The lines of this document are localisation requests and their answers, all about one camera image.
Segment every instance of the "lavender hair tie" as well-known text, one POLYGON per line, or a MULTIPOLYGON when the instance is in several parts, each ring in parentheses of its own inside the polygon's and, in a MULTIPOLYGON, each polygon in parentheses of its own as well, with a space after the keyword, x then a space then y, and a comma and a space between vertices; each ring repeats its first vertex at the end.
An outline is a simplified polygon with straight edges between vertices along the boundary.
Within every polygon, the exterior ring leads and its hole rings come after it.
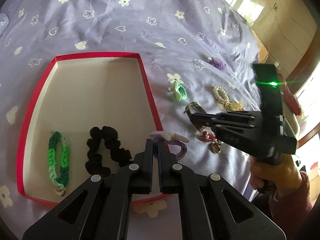
POLYGON ((165 131, 156 131, 152 132, 149 135, 152 138, 153 143, 157 143, 159 140, 164 140, 164 143, 171 144, 171 145, 178 145, 181 147, 180 152, 176 154, 177 160, 181 160, 187 153, 187 146, 184 144, 188 143, 189 140, 182 135, 173 132, 165 132, 165 131))
POLYGON ((224 71, 226 69, 227 64, 223 63, 223 61, 218 58, 212 57, 212 58, 208 58, 208 60, 209 60, 209 64, 214 66, 218 70, 224 71))

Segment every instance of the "green hair tie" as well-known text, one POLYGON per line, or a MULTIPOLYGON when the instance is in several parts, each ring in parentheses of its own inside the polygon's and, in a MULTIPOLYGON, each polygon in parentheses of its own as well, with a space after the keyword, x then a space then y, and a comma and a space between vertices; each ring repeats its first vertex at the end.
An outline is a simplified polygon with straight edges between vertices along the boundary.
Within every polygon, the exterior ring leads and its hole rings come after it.
POLYGON ((182 85, 180 85, 176 80, 173 82, 173 87, 171 88, 173 92, 172 101, 178 102, 180 100, 187 99, 187 92, 182 85))
POLYGON ((55 132, 49 139, 48 149, 48 167, 49 178, 53 185, 59 187, 59 190, 54 189, 55 193, 64 196, 66 192, 66 185, 69 181, 69 145, 62 134, 55 132), (60 177, 57 178, 56 173, 56 147, 57 143, 61 140, 61 160, 60 160, 60 177))

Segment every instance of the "red cloth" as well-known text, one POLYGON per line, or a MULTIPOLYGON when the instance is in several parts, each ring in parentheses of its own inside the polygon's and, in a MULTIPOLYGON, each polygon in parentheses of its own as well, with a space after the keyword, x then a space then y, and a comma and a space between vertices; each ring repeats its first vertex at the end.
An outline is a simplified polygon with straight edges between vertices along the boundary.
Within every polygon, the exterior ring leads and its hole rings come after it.
POLYGON ((287 240, 292 239, 312 209, 310 182, 304 171, 300 173, 302 176, 300 188, 281 198, 277 193, 269 198, 272 220, 284 231, 287 240))

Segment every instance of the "purple bedsheet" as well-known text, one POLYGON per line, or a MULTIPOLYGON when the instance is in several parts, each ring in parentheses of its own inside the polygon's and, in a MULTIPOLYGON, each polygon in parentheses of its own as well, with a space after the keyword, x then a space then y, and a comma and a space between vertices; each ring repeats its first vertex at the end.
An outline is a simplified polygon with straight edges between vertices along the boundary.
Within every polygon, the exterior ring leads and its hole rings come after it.
MULTIPOLYGON (((258 109, 251 67, 258 44, 247 22, 224 0, 7 0, 0 13, 8 20, 0 36, 0 216, 19 239, 50 209, 18 194, 15 162, 30 96, 56 55, 140 53, 164 130, 190 139, 180 162, 199 174, 219 173, 252 197, 248 155, 226 144, 213 154, 183 114, 192 101, 208 113, 221 112, 212 95, 215 85, 245 110, 258 109), (208 57, 222 59, 224 72, 209 65, 208 57), (170 100, 168 73, 181 76, 187 100, 170 100)), ((157 205, 153 211, 132 211, 128 239, 182 238, 177 197, 157 205)))

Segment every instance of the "gold ring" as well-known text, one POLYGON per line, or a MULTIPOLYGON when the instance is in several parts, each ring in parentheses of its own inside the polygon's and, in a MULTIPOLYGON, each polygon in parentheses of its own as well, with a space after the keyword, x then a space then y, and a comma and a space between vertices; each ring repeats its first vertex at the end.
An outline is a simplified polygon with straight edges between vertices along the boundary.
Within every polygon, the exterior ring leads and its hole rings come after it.
POLYGON ((219 153, 219 152, 221 151, 221 147, 220 147, 220 145, 212 142, 212 143, 210 144, 210 150, 211 150, 213 153, 219 153))

